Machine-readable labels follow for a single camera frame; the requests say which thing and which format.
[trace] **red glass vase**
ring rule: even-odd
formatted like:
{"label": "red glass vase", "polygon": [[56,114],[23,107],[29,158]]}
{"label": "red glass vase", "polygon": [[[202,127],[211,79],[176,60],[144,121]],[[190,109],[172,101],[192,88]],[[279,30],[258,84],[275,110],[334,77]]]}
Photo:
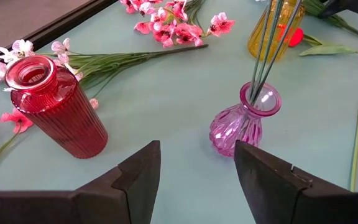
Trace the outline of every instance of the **red glass vase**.
{"label": "red glass vase", "polygon": [[71,155],[99,154],[108,134],[74,75],[41,55],[20,59],[6,72],[13,105]]}

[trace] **yellow glass vase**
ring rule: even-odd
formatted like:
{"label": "yellow glass vase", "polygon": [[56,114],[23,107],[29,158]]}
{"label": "yellow glass vase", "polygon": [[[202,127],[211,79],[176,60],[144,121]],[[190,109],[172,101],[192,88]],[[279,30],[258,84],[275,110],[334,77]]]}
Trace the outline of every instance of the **yellow glass vase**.
{"label": "yellow glass vase", "polygon": [[[266,54],[266,48],[267,48],[267,44],[269,42],[270,29],[272,27],[272,23],[273,23],[273,19],[274,19],[276,3],[277,3],[277,0],[273,0],[272,7],[270,8],[267,29],[266,29],[266,33],[265,33],[263,46],[262,46],[262,51],[260,53],[260,60],[263,60],[265,57],[265,54]],[[282,10],[280,13],[280,17],[277,22],[277,28],[275,29],[275,32],[274,32],[272,45],[268,52],[268,57],[267,57],[268,62],[272,60],[274,52],[276,51],[278,44],[280,43],[280,40],[284,33],[285,27],[288,24],[288,21],[290,20],[292,12],[295,10],[295,4],[296,4],[296,0],[284,0],[284,4],[283,4],[283,7],[282,7]],[[260,40],[262,37],[262,29],[264,28],[266,10],[262,14],[262,17],[259,19],[258,24],[256,25],[254,31],[252,32],[252,34],[248,40],[249,53],[252,56],[254,56],[255,58],[258,55],[259,43],[260,43]],[[301,5],[298,9],[298,12],[296,13],[296,16],[295,16],[293,22],[292,22],[290,30],[288,31],[288,34],[285,37],[284,43],[283,43],[280,51],[278,52],[276,60],[280,60],[283,57],[285,51],[288,48],[288,43],[289,43],[292,35],[295,33],[296,28],[298,28],[304,15],[305,15],[305,7],[303,7],[303,5]]]}

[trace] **table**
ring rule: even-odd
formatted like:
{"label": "table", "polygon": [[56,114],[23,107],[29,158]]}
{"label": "table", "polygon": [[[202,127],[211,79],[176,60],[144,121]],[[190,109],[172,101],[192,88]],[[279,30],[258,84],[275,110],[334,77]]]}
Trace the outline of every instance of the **table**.
{"label": "table", "polygon": [[[252,0],[206,1],[200,11],[203,27],[225,11],[236,20],[232,33],[209,38],[207,49],[154,59],[114,78],[98,96],[98,114],[109,132],[100,155],[75,159],[32,127],[0,157],[0,190],[73,190],[159,139],[162,167],[153,224],[255,223],[232,159],[214,151],[208,132],[214,116],[238,103],[240,87],[251,79],[254,59],[246,42],[264,7]],[[341,15],[358,27],[358,15]],[[151,35],[132,30],[141,19],[126,14],[117,2],[59,40],[70,37],[73,51],[90,54],[161,50]],[[301,27],[321,40],[358,49],[358,37],[313,17],[305,17]],[[281,94],[283,105],[262,121],[260,148],[347,188],[358,107],[358,55],[297,56],[307,48],[289,49],[273,67],[268,82]],[[0,116],[12,111],[3,88]],[[12,124],[0,123],[0,144],[11,136]]]}

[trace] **vase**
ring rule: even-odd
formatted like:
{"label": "vase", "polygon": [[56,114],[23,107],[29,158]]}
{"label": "vase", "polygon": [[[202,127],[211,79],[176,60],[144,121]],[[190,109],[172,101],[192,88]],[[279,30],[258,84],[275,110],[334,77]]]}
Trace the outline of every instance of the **vase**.
{"label": "vase", "polygon": [[261,119],[274,115],[281,107],[280,95],[267,83],[253,106],[249,101],[249,92],[250,82],[240,90],[240,103],[216,115],[209,127],[209,139],[223,156],[234,156],[234,144],[237,140],[258,147],[262,139]]}
{"label": "vase", "polygon": [[[269,37],[270,37],[270,29],[272,27],[272,23],[274,20],[274,13],[276,8],[277,0],[273,0],[272,7],[270,8],[270,14],[268,17],[267,22],[267,29],[265,32],[265,37],[262,45],[262,51],[260,53],[260,60],[263,60],[266,54],[266,48],[268,46]],[[270,50],[268,52],[267,61],[271,61],[273,58],[274,52],[277,50],[277,47],[280,43],[280,40],[284,34],[284,30],[287,26],[288,21],[290,20],[290,17],[295,10],[295,4],[296,0],[284,0],[284,4],[280,13],[280,17],[277,22],[277,28],[275,29],[275,32],[273,33],[273,41],[270,46]],[[262,30],[264,28],[264,22],[266,17],[266,10],[262,14],[262,16],[259,19],[259,22],[257,23],[254,31],[252,32],[249,40],[248,40],[248,51],[252,56],[257,58],[258,50],[259,50],[259,44],[262,38]],[[295,18],[291,24],[290,30],[288,31],[287,36],[284,39],[283,45],[281,46],[281,49],[278,51],[276,60],[280,60],[283,56],[285,51],[288,48],[288,44],[291,40],[291,37],[296,31],[296,28],[300,25],[300,22],[302,21],[303,16],[305,15],[305,7],[301,5],[298,9],[298,12],[295,15]]]}
{"label": "vase", "polygon": [[15,108],[74,157],[93,157],[106,146],[106,129],[67,69],[34,55],[14,63],[5,81]]}

